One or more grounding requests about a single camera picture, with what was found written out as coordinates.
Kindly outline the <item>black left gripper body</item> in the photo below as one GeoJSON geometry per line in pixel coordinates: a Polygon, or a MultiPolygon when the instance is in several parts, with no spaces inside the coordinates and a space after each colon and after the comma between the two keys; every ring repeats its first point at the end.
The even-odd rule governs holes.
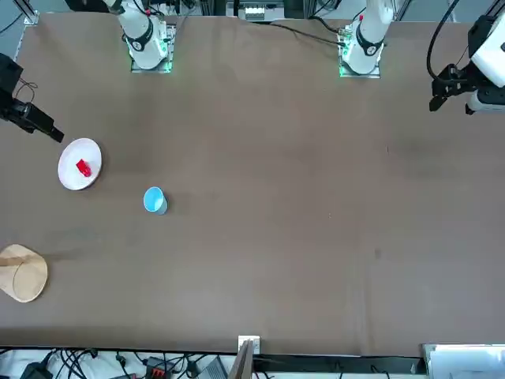
{"type": "Polygon", "coordinates": [[[455,94],[460,95],[466,92],[473,92],[480,84],[480,70],[472,63],[469,62],[461,69],[454,70],[455,80],[455,94]]]}

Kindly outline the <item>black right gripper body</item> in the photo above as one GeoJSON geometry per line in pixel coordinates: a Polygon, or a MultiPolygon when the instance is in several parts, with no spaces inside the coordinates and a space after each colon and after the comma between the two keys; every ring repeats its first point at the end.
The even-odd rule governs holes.
{"type": "Polygon", "coordinates": [[[1,119],[12,122],[27,133],[31,132],[31,127],[27,126],[25,115],[28,105],[11,95],[1,95],[1,119]]]}

